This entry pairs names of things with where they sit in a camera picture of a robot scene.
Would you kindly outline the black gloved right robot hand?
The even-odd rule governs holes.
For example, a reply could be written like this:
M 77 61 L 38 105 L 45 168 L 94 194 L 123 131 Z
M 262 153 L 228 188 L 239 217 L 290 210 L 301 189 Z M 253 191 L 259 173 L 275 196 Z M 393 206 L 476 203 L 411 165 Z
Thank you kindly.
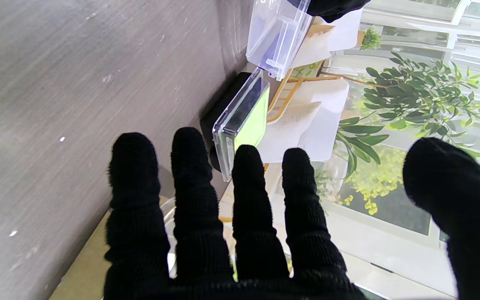
M 197 129 L 183 127 L 171 151 L 177 241 L 177 275 L 171 278 L 157 162 L 152 142 L 141 133 L 124 133 L 113 144 L 105 300 L 365 299 L 331 241 L 304 150 L 288 149 L 282 160 L 293 277 L 272 223 L 257 148 L 242 145 L 235 154 L 233 267 L 205 142 Z M 407 152 L 402 172 L 406 195 L 448 235 L 458 298 L 480 300 L 480 165 L 440 139 L 421 138 Z

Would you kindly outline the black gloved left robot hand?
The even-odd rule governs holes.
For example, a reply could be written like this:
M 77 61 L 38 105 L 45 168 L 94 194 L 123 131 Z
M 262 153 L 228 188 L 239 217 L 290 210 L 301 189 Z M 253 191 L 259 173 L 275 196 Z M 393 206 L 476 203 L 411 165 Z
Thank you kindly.
M 349 12 L 363 8 L 369 2 L 369 0 L 311 0 L 306 13 L 320 17 L 326 23 L 332 23 Z

